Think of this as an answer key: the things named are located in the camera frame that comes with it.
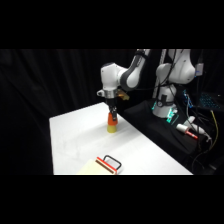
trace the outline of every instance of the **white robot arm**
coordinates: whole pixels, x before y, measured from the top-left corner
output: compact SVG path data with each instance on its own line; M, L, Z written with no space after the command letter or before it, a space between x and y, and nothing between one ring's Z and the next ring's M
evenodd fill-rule
M114 121L117 119L118 86L126 91L132 91L138 87L142 70L150 52L150 49L138 49L129 69L120 67L115 63L103 65L101 68L103 90L97 92L97 95L105 97Z
M188 84L195 76L203 74L203 64L197 64L195 69L191 64L190 53L191 49L170 49L168 54L173 64L158 67L156 75L160 88L153 110L155 116L167 118L170 110L175 107L176 88L173 84Z
M174 83L188 84L196 75L202 75L203 64L198 64L195 70L191 64L190 52L191 49L170 49L168 54L173 59L173 64L162 64L158 67L156 74L159 80L159 90L153 110L155 116L167 118L170 109L175 106ZM106 64L101 68L103 90L97 95L105 97L114 121L117 119L118 86L126 91L132 91L138 87L142 70L150 53L151 49L138 49L129 69L115 63Z

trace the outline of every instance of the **cable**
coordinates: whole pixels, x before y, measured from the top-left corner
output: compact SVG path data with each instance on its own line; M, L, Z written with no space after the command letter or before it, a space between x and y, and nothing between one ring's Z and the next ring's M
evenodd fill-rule
M217 142L217 140L218 140L218 137L219 137L219 128L218 128L218 124L217 124L217 121L216 121L216 118L215 118L215 114L214 114L213 111L211 111L211 113L212 113L212 116L213 116L213 119L214 119L214 122L215 122L215 126L216 126L216 130L217 130L217 133L216 133L216 139L215 139L214 144L212 144L212 139L211 139L211 147L209 148L209 150L207 150L207 151L205 151L205 152L199 154L199 155L194 159L194 161L193 161L193 163L192 163L192 172L194 172L194 164L195 164L196 160L197 160L201 155L204 155L204 154L210 152L210 151L214 148L214 146L215 146L215 144L216 144L216 142Z
M187 98L188 98L188 101L187 101L187 109L186 109L186 114L187 114L187 117L188 117L188 119L189 119L188 107L189 107L190 98L189 98L189 96L188 96L188 95L187 95Z
M170 91L171 91L171 93L172 93L172 95L173 95L173 97L174 97L174 99L175 99L175 95L173 94L173 91L172 91L172 89L171 89L170 86L169 86L169 88L170 88ZM176 100L176 103L177 103L177 105L179 106L181 112L182 112L183 114L185 114L185 113L183 112L183 110L181 109L180 104L177 102L177 100ZM194 130L194 127L192 126L192 124L191 124L191 122L189 121L189 118L188 118L188 117L187 117L187 120L188 120L188 123L191 125L192 129Z
M212 147L209 149L209 151L211 151L214 148L214 146L215 146L215 144L216 144L216 142L218 140L218 137L219 137L219 127L218 127L218 124L217 124L217 121L216 121L216 118L215 118L215 114L214 114L214 112L212 110L211 110L211 113L212 113L212 116L213 116L213 119L214 119L214 122L215 122L215 126L216 126L216 131L217 132L216 132L215 142L212 145Z
M197 125L198 125L198 148L201 150L200 146L200 136L199 136L199 120L198 120L198 104L199 104L199 77L197 80L197 99L196 99L196 116L197 116Z

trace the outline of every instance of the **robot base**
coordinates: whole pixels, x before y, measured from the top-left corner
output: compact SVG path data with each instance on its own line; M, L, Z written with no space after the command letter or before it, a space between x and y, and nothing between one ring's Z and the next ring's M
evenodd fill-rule
M156 104L153 110L153 114L160 118L167 118L170 112L170 109L173 108L174 106L175 105L173 104L172 106L158 107Z

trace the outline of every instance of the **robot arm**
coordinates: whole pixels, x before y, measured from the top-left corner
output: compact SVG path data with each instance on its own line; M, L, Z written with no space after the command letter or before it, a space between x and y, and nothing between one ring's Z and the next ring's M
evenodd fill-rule
M129 69L120 67L115 63L106 64L101 68L103 90L97 92L97 95L105 97L114 121L117 119L118 86L126 91L132 91L138 87L141 73L150 52L150 49L138 49Z

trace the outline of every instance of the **electronic device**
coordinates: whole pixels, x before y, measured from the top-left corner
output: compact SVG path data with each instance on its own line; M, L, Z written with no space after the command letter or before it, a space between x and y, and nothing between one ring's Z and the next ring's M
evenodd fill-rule
M184 100L185 104L188 103L188 97L189 108L196 108L196 93L188 93L187 90L184 90L182 99ZM202 92L199 97L198 109L224 112L224 96L215 93Z

